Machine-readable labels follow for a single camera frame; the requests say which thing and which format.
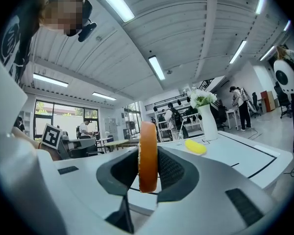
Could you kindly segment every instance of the white vase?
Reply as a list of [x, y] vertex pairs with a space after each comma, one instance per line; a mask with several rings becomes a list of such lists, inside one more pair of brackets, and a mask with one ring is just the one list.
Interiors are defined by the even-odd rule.
[[217, 139], [217, 124], [214, 119], [214, 116], [211, 113], [210, 104], [200, 106], [198, 108], [198, 112], [202, 117], [202, 127], [205, 134], [205, 139], [208, 141]]

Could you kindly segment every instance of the white flowers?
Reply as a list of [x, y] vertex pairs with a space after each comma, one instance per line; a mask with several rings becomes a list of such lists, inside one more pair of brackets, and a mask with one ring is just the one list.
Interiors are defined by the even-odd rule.
[[217, 95], [199, 89], [195, 89], [192, 92], [188, 92], [188, 96], [191, 98], [191, 106], [193, 108], [198, 108], [200, 106], [214, 103], [217, 101]]

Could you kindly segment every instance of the yellow sponge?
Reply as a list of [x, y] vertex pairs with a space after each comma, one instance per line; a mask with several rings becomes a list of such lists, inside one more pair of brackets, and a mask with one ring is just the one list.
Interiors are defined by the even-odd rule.
[[200, 143], [197, 143], [191, 139], [185, 140], [185, 146], [187, 149], [189, 149], [191, 152], [197, 153], [197, 154], [204, 154], [207, 151], [207, 148], [205, 145], [202, 145]]

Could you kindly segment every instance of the chair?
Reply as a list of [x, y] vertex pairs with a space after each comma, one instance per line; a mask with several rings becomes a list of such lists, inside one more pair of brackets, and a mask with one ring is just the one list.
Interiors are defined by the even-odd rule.
[[252, 112], [252, 114], [250, 115], [250, 117], [255, 116], [255, 118], [256, 118], [257, 115], [260, 115], [261, 116], [261, 114], [258, 112], [259, 111], [259, 105], [258, 105], [258, 99], [257, 99], [256, 92], [254, 92], [252, 96], [253, 96], [253, 105], [254, 105], [254, 107], [255, 107], [255, 109], [256, 109], [257, 112]]
[[291, 118], [292, 117], [291, 103], [289, 101], [288, 95], [282, 91], [278, 82], [275, 83], [274, 90], [277, 93], [279, 105], [281, 108], [280, 118], [282, 118], [285, 114], [289, 114], [289, 117]]
[[222, 128], [224, 130], [225, 127], [229, 127], [224, 123], [227, 121], [225, 107], [223, 105], [218, 106], [218, 117], [216, 118], [217, 128]]

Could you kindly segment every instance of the fluorescent light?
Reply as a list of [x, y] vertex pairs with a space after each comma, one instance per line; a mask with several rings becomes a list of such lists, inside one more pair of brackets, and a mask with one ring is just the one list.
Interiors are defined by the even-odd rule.
[[63, 86], [63, 87], [67, 87], [69, 85], [68, 83], [61, 82], [59, 80], [56, 80], [56, 79], [53, 79], [53, 78], [49, 78], [49, 77], [46, 77], [46, 76], [42, 76], [42, 75], [39, 75], [39, 74], [36, 74], [36, 73], [34, 73], [34, 78], [35, 79], [38, 79], [38, 80], [42, 80], [42, 81], [48, 82], [48, 83], [60, 85], [60, 86]]
[[272, 52], [272, 50], [274, 49], [274, 46], [272, 46], [271, 48], [270, 48], [270, 50], [268, 50], [268, 52], [260, 59], [260, 61], [263, 61], [265, 58], [266, 58], [266, 56], [268, 56], [269, 55], [269, 53], [270, 52]]
[[108, 4], [118, 13], [124, 22], [130, 21], [135, 16], [124, 0], [106, 0]]
[[288, 20], [288, 23], [286, 24], [286, 26], [285, 26], [285, 28], [284, 28], [283, 31], [287, 31], [288, 28], [289, 28], [289, 26], [290, 26], [290, 24], [291, 24], [291, 20]]
[[259, 2], [258, 2], [258, 6], [257, 6], [257, 9], [256, 9], [256, 14], [259, 15], [259, 14], [261, 13], [261, 10], [262, 10], [263, 7], [264, 7], [265, 1], [266, 1], [266, 0], [259, 0]]
[[152, 56], [149, 58], [149, 61], [154, 69], [154, 71], [157, 73], [157, 76], [160, 80], [165, 80], [165, 76], [163, 75], [162, 69], [158, 63], [157, 57], [156, 56]]
[[102, 95], [102, 94], [99, 94], [99, 93], [96, 93], [96, 92], [94, 92], [93, 95], [94, 96], [100, 96], [100, 97], [103, 97], [103, 98], [106, 98], [106, 99], [109, 99], [109, 100], [112, 100], [112, 101], [116, 100], [116, 98], [105, 96], [105, 95]]
[[243, 40], [243, 41], [241, 42], [241, 45], [240, 45], [240, 47], [238, 48], [238, 50], [236, 51], [234, 57], [231, 59], [230, 64], [233, 64], [233, 63], [234, 63], [234, 61], [235, 61], [235, 60], [237, 59], [237, 57], [240, 55], [240, 53], [241, 53], [241, 51], [243, 50], [243, 48], [244, 48], [244, 46], [245, 46], [246, 43], [247, 43], [246, 40]]

